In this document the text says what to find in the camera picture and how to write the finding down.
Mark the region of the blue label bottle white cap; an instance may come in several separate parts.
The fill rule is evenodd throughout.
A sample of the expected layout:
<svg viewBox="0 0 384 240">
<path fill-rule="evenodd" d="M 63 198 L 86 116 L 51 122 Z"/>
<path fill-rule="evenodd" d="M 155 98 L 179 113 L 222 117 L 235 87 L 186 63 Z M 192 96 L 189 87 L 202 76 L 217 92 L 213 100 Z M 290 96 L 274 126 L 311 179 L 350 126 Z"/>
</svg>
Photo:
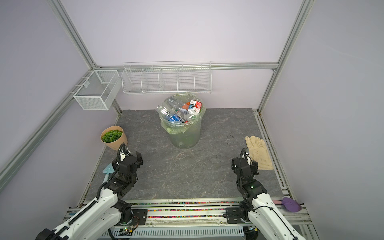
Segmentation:
<svg viewBox="0 0 384 240">
<path fill-rule="evenodd" d="M 167 114 L 167 120 L 169 122 L 179 122 L 179 123 L 185 123 L 185 119 L 182 117 L 181 112 L 175 112 L 175 113 L 168 113 Z"/>
</svg>

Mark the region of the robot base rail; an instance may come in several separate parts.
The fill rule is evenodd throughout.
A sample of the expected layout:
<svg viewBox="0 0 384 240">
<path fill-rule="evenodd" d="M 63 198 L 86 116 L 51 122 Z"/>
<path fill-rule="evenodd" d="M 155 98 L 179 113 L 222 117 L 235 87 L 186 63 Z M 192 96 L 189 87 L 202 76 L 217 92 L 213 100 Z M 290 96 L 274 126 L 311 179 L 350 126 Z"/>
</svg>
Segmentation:
<svg viewBox="0 0 384 240">
<path fill-rule="evenodd" d="M 150 221 L 166 221 L 166 222 L 175 222 L 185 220 L 186 222 L 191 221 L 203 221 L 207 222 L 209 218 L 218 219 L 218 217 L 223 218 L 235 218 L 243 224 L 252 224 L 246 223 L 237 217 L 237 214 L 240 212 L 239 208 L 235 213 L 223 212 L 218 214 L 218 206 L 214 206 L 212 210 L 209 210 L 206 204 L 208 202 L 203 201 L 203 206 L 198 207 L 195 202 L 187 202 L 184 204 L 185 208 L 180 211 L 171 211 L 171 210 L 158 210 L 160 213 L 158 216 L 151 216 Z"/>
</svg>

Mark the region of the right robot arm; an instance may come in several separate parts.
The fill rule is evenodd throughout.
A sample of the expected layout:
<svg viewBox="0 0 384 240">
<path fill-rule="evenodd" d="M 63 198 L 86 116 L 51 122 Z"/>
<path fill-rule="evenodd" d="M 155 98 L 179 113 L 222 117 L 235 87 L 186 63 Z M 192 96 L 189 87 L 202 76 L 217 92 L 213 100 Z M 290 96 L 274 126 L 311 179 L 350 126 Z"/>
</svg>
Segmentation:
<svg viewBox="0 0 384 240">
<path fill-rule="evenodd" d="M 231 168 L 237 175 L 237 189 L 243 197 L 238 218 L 252 223 L 267 240 L 304 239 L 278 210 L 266 188 L 254 178 L 258 165 L 248 149 L 243 148 L 240 156 L 232 159 Z"/>
</svg>

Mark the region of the clear bottle blue cap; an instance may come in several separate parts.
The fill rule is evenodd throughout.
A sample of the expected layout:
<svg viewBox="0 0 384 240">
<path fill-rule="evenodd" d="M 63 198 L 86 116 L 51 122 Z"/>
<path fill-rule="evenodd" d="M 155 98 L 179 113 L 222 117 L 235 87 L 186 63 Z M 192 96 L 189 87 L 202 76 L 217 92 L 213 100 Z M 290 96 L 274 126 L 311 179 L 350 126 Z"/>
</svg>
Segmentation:
<svg viewBox="0 0 384 240">
<path fill-rule="evenodd" d="M 164 105 L 170 113 L 182 112 L 187 113 L 189 105 L 176 97 L 169 97 L 164 100 Z"/>
</svg>

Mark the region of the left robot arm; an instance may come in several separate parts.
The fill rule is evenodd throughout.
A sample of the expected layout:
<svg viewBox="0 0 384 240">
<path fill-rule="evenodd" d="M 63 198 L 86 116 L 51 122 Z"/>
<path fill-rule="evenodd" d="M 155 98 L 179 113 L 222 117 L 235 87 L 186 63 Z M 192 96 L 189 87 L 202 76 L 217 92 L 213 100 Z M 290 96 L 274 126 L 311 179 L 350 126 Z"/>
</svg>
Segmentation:
<svg viewBox="0 0 384 240">
<path fill-rule="evenodd" d="M 139 152 L 131 154 L 122 143 L 112 165 L 115 171 L 100 185 L 91 202 L 53 230 L 42 230 L 36 239 L 96 240 L 118 223 L 130 223 L 134 217 L 131 205 L 122 198 L 138 181 L 137 170 L 143 165 L 143 158 Z"/>
</svg>

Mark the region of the red label cola bottle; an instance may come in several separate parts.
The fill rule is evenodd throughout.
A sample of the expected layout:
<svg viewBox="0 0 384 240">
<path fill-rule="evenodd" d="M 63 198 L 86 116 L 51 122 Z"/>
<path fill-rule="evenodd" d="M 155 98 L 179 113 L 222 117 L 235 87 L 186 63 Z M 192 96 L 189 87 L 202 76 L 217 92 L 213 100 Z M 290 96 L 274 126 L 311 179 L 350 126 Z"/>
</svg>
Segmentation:
<svg viewBox="0 0 384 240">
<path fill-rule="evenodd" d="M 189 108 L 188 108 L 189 114 L 194 116 L 199 115 L 201 113 L 202 106 L 203 106 L 202 102 L 198 100 L 191 100 L 189 102 Z"/>
</svg>

